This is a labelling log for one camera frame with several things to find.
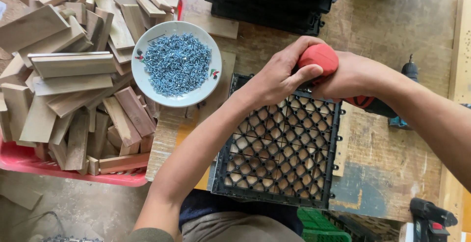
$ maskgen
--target red plastic basket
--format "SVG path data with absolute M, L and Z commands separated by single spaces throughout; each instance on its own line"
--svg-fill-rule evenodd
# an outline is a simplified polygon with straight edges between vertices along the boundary
M 185 7 L 186 0 L 180 0 L 178 5 L 178 20 Z M 147 183 L 145 168 L 131 169 L 118 173 L 93 176 L 80 175 L 76 171 L 62 171 L 53 161 L 40 160 L 31 147 L 18 146 L 15 142 L 4 143 L 0 134 L 0 168 L 4 170 L 33 173 L 38 175 L 51 175 L 64 178 L 80 179 L 93 182 L 138 187 Z

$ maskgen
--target concrete floor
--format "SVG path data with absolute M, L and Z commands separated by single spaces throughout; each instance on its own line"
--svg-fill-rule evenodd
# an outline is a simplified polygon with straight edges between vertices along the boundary
M 150 183 L 133 188 L 11 171 L 0 174 L 43 194 L 33 211 L 0 196 L 0 242 L 36 242 L 38 237 L 57 234 L 121 241 L 132 230 L 150 187 Z M 53 215 L 12 227 L 47 211 L 57 214 L 64 233 Z

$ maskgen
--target white plate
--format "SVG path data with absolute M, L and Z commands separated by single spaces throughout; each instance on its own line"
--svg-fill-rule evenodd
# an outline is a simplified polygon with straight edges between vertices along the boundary
M 142 56 L 144 56 L 147 52 L 149 42 L 164 35 L 167 37 L 172 36 L 174 33 L 177 35 L 192 33 L 201 43 L 207 45 L 208 48 L 211 49 L 211 62 L 209 63 L 208 76 L 211 69 L 215 69 L 216 71 L 219 71 L 219 73 L 217 73 L 217 79 L 214 79 L 212 76 L 208 77 L 201 87 L 189 93 L 182 96 L 166 97 L 157 94 L 154 91 L 154 88 L 149 82 L 149 73 L 144 70 L 145 64 L 139 60 L 138 50 L 141 50 Z M 134 80 L 146 96 L 161 105 L 182 108 L 201 102 L 214 91 L 219 83 L 222 73 L 221 53 L 219 52 L 219 48 L 215 41 L 202 28 L 187 22 L 169 21 L 150 28 L 146 33 L 144 33 L 144 35 L 142 35 L 132 52 L 131 68 Z

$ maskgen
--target black plastic grid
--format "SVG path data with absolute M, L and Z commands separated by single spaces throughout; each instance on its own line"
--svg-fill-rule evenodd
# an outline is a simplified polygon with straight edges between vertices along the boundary
M 249 79 L 234 74 L 230 94 Z M 340 114 L 300 91 L 253 111 L 218 154 L 211 192 L 327 209 Z

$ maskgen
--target person's left hand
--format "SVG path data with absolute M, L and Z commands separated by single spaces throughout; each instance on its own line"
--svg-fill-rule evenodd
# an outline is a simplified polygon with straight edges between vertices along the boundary
M 275 53 L 262 70 L 239 90 L 250 96 L 254 109 L 280 103 L 303 82 L 321 75 L 323 70 L 319 65 L 304 66 L 291 75 L 300 55 L 309 46 L 320 43 L 325 42 L 315 37 L 300 37 L 284 50 Z

